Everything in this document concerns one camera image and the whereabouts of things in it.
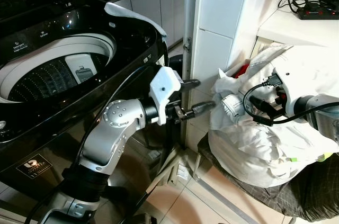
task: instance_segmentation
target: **metal bracket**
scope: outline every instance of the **metal bracket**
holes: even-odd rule
[[[187,51],[187,53],[191,53],[192,51],[192,39],[188,37],[184,44],[184,49]]]

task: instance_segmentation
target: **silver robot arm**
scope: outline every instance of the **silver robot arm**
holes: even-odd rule
[[[339,98],[319,94],[304,96],[297,99],[294,109],[296,113],[310,110],[329,103],[339,103]],[[325,107],[321,110],[310,112],[304,119],[321,135],[330,138],[339,144],[339,106]]]
[[[171,68],[162,67],[150,84],[149,99],[109,103],[84,143],[79,165],[66,173],[65,185],[54,194],[47,213],[38,223],[88,223],[130,136],[146,124],[162,125],[167,119],[180,122],[215,106],[214,102],[200,103],[185,113],[177,102],[168,104],[174,92],[199,84],[198,80],[183,82]]]

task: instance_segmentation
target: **white cabinet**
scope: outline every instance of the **white cabinet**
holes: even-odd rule
[[[117,4],[117,5],[124,7],[128,10],[132,10],[131,0],[120,0],[120,1],[115,2],[114,4]]]
[[[174,42],[184,37],[184,5],[185,0],[173,0],[174,11]]]
[[[160,0],[162,27],[167,33],[166,43],[171,46],[174,43],[174,5],[173,0]]]
[[[201,81],[199,91],[211,94],[211,88],[218,75],[218,68],[225,70],[232,39],[205,30],[197,34],[199,45],[194,47],[195,57],[191,67],[191,78]]]
[[[160,0],[162,27],[168,46],[184,36],[184,0]]]
[[[160,0],[131,0],[132,9],[143,16],[156,22],[161,23]]]

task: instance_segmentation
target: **white cloth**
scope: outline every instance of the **white cloth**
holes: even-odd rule
[[[253,58],[238,79],[230,77],[234,69],[225,74],[219,71],[220,79],[212,89],[217,106],[211,112],[209,145],[221,166],[245,183],[272,187],[291,180],[324,153],[339,152],[336,142],[308,123],[292,121],[267,127],[253,122],[242,106],[250,88],[262,83],[274,68],[286,65],[298,68],[291,75],[294,86],[339,97],[338,64],[338,51],[334,49],[281,45]],[[272,105],[277,97],[273,87],[258,88],[253,95]],[[262,114],[257,109],[252,112]]]
[[[134,19],[144,20],[152,24],[155,27],[155,29],[157,29],[157,31],[162,35],[163,41],[165,41],[165,38],[167,37],[165,30],[160,25],[158,25],[156,22],[149,19],[148,17],[140,15],[134,11],[130,11],[114,3],[106,3],[105,11],[107,14],[112,15],[112,16],[124,16],[124,17],[131,17]]]

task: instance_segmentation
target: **washing machine label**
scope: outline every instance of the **washing machine label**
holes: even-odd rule
[[[41,38],[48,35],[48,32],[45,32],[45,31],[41,31],[40,33],[41,33],[41,34],[40,34],[40,37],[41,37]]]
[[[19,42],[15,42],[14,43],[14,47],[13,50],[14,52],[18,52],[24,48],[28,47],[25,43],[19,43]]]
[[[51,166],[52,164],[50,164],[40,154],[37,154],[25,163],[21,164],[16,169],[28,176],[30,179],[34,179],[49,169]]]

